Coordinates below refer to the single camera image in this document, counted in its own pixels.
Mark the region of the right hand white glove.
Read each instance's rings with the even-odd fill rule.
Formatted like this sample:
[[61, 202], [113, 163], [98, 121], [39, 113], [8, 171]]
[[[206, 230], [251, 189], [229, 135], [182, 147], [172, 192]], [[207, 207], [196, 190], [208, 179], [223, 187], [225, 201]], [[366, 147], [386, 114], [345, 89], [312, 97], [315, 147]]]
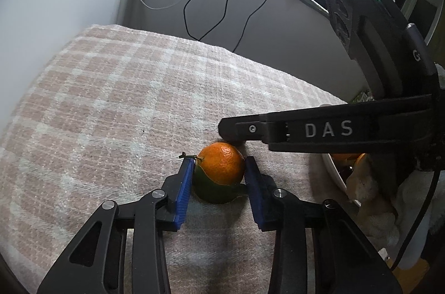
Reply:
[[[426, 199], [434, 173], [419, 170], [407, 158], [373, 158], [362, 154], [346, 179], [350, 200], [360, 203], [356, 223], [376, 250], [396, 259]], [[398, 267], [407, 270], [420, 259], [427, 236], [444, 227], [444, 171], [433, 198]]]

